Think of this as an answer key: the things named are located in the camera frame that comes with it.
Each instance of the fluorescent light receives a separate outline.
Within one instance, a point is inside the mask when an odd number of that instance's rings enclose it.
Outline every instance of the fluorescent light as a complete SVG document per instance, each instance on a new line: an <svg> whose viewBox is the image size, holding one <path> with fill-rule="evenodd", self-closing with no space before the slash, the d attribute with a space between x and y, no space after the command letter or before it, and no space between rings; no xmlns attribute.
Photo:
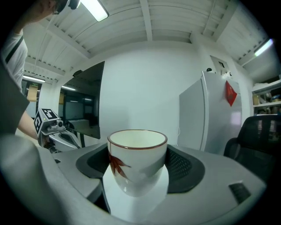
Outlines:
<svg viewBox="0 0 281 225"><path fill-rule="evenodd" d="M255 56L259 56L262 54L266 49L268 49L273 44L273 40L269 39L258 51L255 52Z"/></svg>
<svg viewBox="0 0 281 225"><path fill-rule="evenodd" d="M39 82L45 82L44 80L41 80L41 79L37 79L37 78L34 78L34 77L30 77L30 76L23 76L24 79L29 79L29 80L36 80L36 81L39 81Z"/></svg>
<svg viewBox="0 0 281 225"><path fill-rule="evenodd" d="M70 87L66 87L66 86L62 86L62 88L67 89L67 90L71 90L71 91L75 91L74 88L70 88Z"/></svg>
<svg viewBox="0 0 281 225"><path fill-rule="evenodd" d="M81 2L98 22L108 17L107 12L98 0L81 0Z"/></svg>

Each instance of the white ceramic cup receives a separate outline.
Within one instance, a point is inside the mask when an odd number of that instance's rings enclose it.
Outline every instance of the white ceramic cup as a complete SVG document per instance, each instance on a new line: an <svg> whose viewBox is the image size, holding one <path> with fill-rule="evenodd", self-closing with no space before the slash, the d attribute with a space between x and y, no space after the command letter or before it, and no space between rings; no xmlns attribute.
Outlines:
<svg viewBox="0 0 281 225"><path fill-rule="evenodd" d="M111 170L129 196L146 194L158 181L165 162L167 137L156 131L125 130L108 136Z"/></svg>

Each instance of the ceiling beam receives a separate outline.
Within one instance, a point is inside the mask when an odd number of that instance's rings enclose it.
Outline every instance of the ceiling beam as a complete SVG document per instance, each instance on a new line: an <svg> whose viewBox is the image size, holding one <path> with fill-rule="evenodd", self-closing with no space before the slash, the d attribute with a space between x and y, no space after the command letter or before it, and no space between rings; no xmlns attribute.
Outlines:
<svg viewBox="0 0 281 225"><path fill-rule="evenodd" d="M205 26L205 28L204 28L204 30L203 30L203 32L202 32L202 35L204 35L205 31L207 30L207 27L208 27L209 21L210 21L210 19L211 19L211 17L212 17L212 14L213 14L213 11L214 11L214 8L215 8L215 5L216 5L216 0L213 0L212 9L211 9L211 12L210 12L209 18L208 18L208 20L207 20L207 22L206 22L206 26Z"/></svg>
<svg viewBox="0 0 281 225"><path fill-rule="evenodd" d="M35 59L31 58L31 57L26 57L25 62L28 63L28 64L31 64L31 65L35 65ZM38 66L40 68L43 68L43 69L46 69L46 70L49 70L49 71L57 74L58 76L64 76L64 74L65 74L64 71L62 71L60 69L57 69L57 68L55 68L51 65L48 65L44 62L41 62L41 61L37 61L36 66Z"/></svg>
<svg viewBox="0 0 281 225"><path fill-rule="evenodd" d="M214 41L217 41L220 36L222 35L223 31L225 30L226 26L230 22L232 16L234 15L234 12L237 9L238 6L238 0L230 0L227 10L225 11L223 18L221 19L217 29L215 30L212 38Z"/></svg>
<svg viewBox="0 0 281 225"><path fill-rule="evenodd" d="M241 59L238 60L238 64L240 66L245 66L247 63L251 62L256 56L255 51L264 45L268 40L260 42L257 46L255 46L250 52L244 55Z"/></svg>
<svg viewBox="0 0 281 225"><path fill-rule="evenodd" d="M152 28L151 28L151 19L150 19L150 12L148 6L148 0L140 0L142 14L144 16L144 25L146 30L146 35L148 41L152 41Z"/></svg>
<svg viewBox="0 0 281 225"><path fill-rule="evenodd" d="M56 27L53 24L49 25L49 21L46 19L43 19L39 22L41 26L44 28L48 28L47 32L62 41L64 44L66 44L68 47L72 48L74 51L76 51L79 55L84 57L85 59L90 59L91 55L90 53L83 48L81 45L79 45L75 40L73 40L70 36L68 36L66 33L64 33L61 29Z"/></svg>

